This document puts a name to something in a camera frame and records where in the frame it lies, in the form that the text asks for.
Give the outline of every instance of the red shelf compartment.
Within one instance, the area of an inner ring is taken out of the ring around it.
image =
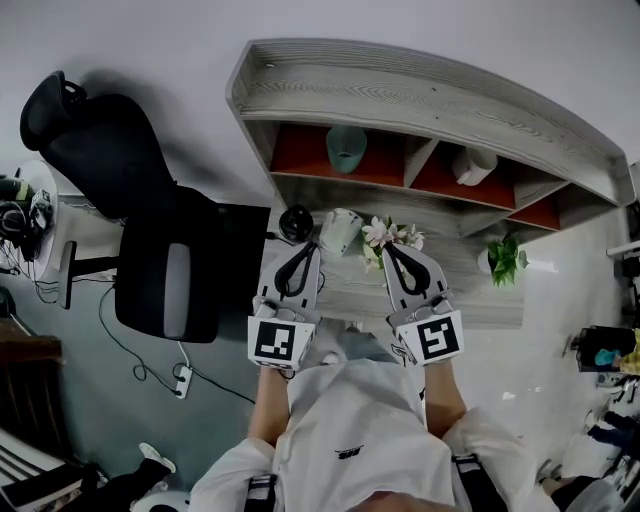
[[[508,217],[509,220],[560,231],[560,217],[555,196],[550,195]]]
[[[403,186],[406,138],[382,132],[367,132],[367,150],[351,174],[342,174],[327,156],[329,128],[283,124],[271,160],[271,172]]]
[[[509,162],[501,158],[498,161],[498,167],[474,187],[459,185],[451,170],[451,164],[461,150],[462,146],[440,142],[427,163],[424,164],[411,188],[475,201],[505,210],[515,210],[516,200]]]

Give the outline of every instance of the power strip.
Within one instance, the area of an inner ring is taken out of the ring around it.
[[[187,398],[187,392],[189,391],[189,384],[191,384],[191,377],[193,376],[193,370],[188,366],[183,366],[178,376],[178,385],[176,386],[176,397],[179,400]]]

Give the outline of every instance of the floor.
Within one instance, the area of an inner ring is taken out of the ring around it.
[[[525,246],[532,265],[524,280],[524,323],[518,330],[468,330],[466,352],[454,361],[469,406],[482,405],[529,444],[542,461],[564,462],[568,474],[598,474],[610,453],[580,436],[583,419],[606,396],[593,374],[579,374],[561,353],[568,336],[590,324],[617,325],[624,290],[613,277],[605,249],[626,241],[622,211]],[[135,360],[109,339],[98,322],[105,285],[74,287],[71,311],[41,304],[26,280],[3,278],[19,314],[41,333],[64,343],[65,407],[78,453],[118,474],[139,460],[140,441],[155,444],[179,467],[174,485],[189,487],[246,432],[250,404],[197,379],[186,400],[175,399],[153,377],[140,383]],[[147,364],[164,376],[181,360],[174,342],[155,340],[105,322]],[[190,346],[193,363],[226,386],[252,396],[256,367],[239,336]]]

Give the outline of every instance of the black office chair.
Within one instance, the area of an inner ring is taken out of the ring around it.
[[[76,260],[77,244],[67,242],[59,278],[62,307],[70,307],[74,277],[117,268],[120,322],[153,336],[213,341],[218,206],[172,180],[142,109],[116,94],[87,99],[57,71],[28,99],[20,134],[105,217],[127,219],[116,258]]]

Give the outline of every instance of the white wall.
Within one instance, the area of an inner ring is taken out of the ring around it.
[[[4,0],[0,173],[29,152],[25,100],[50,71],[133,97],[174,176],[267,204],[269,182],[224,87],[246,41],[333,37],[444,55],[525,85],[640,159],[640,6],[634,0]]]

